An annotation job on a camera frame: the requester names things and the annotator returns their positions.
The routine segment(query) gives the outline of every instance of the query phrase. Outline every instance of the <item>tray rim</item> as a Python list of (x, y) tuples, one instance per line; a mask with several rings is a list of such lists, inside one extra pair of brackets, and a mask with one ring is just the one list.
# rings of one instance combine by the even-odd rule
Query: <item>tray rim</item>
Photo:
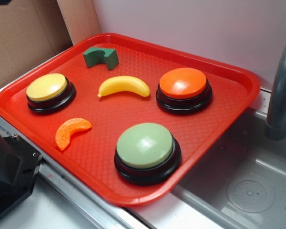
[[(241, 85), (245, 87), (247, 90), (247, 97), (245, 100), (242, 101), (242, 103), (235, 109), (233, 112), (230, 113), (230, 115), (217, 127), (217, 129), (212, 132), (212, 134), (203, 142), (202, 145), (200, 145), (197, 150), (195, 151), (195, 154), (193, 153), (183, 164), (182, 168), (178, 169), (174, 172), (174, 174), (165, 181), (155, 192), (150, 193), (145, 196), (141, 197), (124, 197), (120, 195), (113, 195), (112, 190), (104, 186), (98, 179), (91, 180), (90, 177), (86, 174), (85, 170), (81, 167), (76, 167), (76, 170), (79, 172), (73, 173), (72, 170), (75, 168), (75, 165), (73, 163), (71, 165), (68, 165), (68, 163), (71, 161), (67, 159), (66, 157), (57, 158), (55, 155), (49, 155), (47, 152), (51, 151), (52, 147), (50, 147), (48, 144), (43, 145), (43, 147), (40, 146), (40, 144), (37, 144), (39, 142), (39, 138), (31, 133), (29, 129), (24, 127), (21, 122), (19, 122), (15, 117), (13, 117), (12, 114), (8, 113), (5, 110), (5, 104), (6, 104), (6, 98), (11, 98), (15, 93), (19, 92), (25, 87), (20, 87), (20, 85), (25, 85), (25, 83), (28, 81), (32, 81), (35, 78), (38, 78), (39, 76), (42, 76), (44, 74), (49, 73), (51, 71), (52, 67), (56, 67), (55, 63), (59, 62), (60, 58), (66, 58), (71, 59), (74, 55), (74, 53), (78, 52), (84, 52), (87, 47), (91, 47), (92, 45), (104, 43), (104, 42), (110, 42), (114, 44), (118, 44), (119, 42), (126, 42), (127, 45), (123, 45), (123, 47), (132, 48), (135, 46), (135, 50), (139, 52), (143, 52), (146, 54), (153, 54), (153, 56), (159, 57), (161, 59), (165, 59), (168, 61), (181, 63), (183, 65), (190, 65), (191, 61), (199, 61), (200, 64), (203, 66), (203, 68), (208, 68), (209, 73), (214, 72), (214, 69), (222, 69), (225, 70), (226, 73), (230, 73), (225, 75), (225, 78), (239, 82)], [(235, 78), (232, 76), (232, 74), (238, 74), (240, 77)], [(54, 58), (48, 60), (44, 64), (40, 65), (36, 69), (28, 72), (27, 74), (23, 75), (23, 77), (17, 79), (16, 81), (12, 82), (10, 85), (8, 85), (6, 88), (4, 88), (0, 92), (0, 116), (2, 116), (4, 119), (6, 119), (9, 123), (11, 123), (15, 128), (17, 128), (20, 132), (24, 133), (29, 131), (30, 135), (26, 135), (28, 139), (30, 139), (32, 142), (36, 143), (40, 148), (42, 148), (45, 153), (47, 153), (50, 157), (52, 157), (55, 161), (57, 161), (59, 164), (61, 164), (64, 168), (66, 168), (69, 172), (71, 172), (73, 175), (75, 175), (79, 180), (81, 180), (85, 185), (87, 185), (89, 188), (91, 188), (93, 191), (98, 193), (100, 196), (102, 196), (105, 200), (119, 205), (123, 207), (131, 207), (131, 206), (137, 206), (142, 205), (146, 203), (150, 203), (153, 201), (156, 201), (157, 199), (161, 198), (168, 192), (170, 192), (173, 187), (179, 182), (179, 180), (194, 166), (194, 164), (203, 156), (203, 154), (212, 146), (212, 144), (217, 140), (219, 136), (221, 136), (227, 128), (245, 111), (245, 109), (250, 105), (250, 103), (257, 97), (260, 91), (260, 82), (255, 74), (252, 72), (232, 66), (226, 63), (210, 60), (204, 57), (199, 57), (193, 54), (177, 51), (174, 49), (166, 48), (160, 45), (152, 44), (149, 42), (144, 42), (135, 38), (130, 38), (127, 36), (123, 36), (116, 33), (103, 33), (94, 35), (92, 37), (89, 37), (82, 42), (76, 44), (75, 46), (67, 49), (66, 51), (62, 52), (61, 54), (55, 56)], [(100, 191), (94, 190), (92, 187), (94, 185), (98, 186), (98, 190), (102, 192), (100, 194)]]

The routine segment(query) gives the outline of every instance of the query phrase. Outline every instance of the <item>banana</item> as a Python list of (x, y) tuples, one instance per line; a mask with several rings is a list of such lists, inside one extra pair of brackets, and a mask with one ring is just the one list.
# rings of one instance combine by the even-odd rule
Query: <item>banana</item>
[(105, 80), (100, 88), (99, 98), (117, 92), (133, 92), (140, 96), (149, 96), (150, 90), (147, 84), (137, 77), (133, 76), (116, 76)]

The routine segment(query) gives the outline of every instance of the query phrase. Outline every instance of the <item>sink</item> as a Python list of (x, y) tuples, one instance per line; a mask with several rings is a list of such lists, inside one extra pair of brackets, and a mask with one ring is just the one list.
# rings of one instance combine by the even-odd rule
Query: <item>sink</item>
[(183, 177), (174, 195), (227, 229), (286, 229), (286, 138), (248, 108)]

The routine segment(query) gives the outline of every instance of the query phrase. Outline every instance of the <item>green button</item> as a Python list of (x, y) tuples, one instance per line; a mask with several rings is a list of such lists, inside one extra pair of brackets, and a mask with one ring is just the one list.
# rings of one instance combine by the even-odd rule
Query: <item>green button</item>
[(173, 137), (164, 126), (142, 123), (127, 129), (119, 138), (117, 153), (133, 168), (151, 168), (165, 161), (173, 149)]

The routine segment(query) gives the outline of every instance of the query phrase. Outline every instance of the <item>faucet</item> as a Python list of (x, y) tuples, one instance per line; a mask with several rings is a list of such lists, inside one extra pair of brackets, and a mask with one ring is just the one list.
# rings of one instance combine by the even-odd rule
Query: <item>faucet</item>
[(282, 140), (286, 137), (286, 46), (271, 92), (265, 135), (272, 140)]

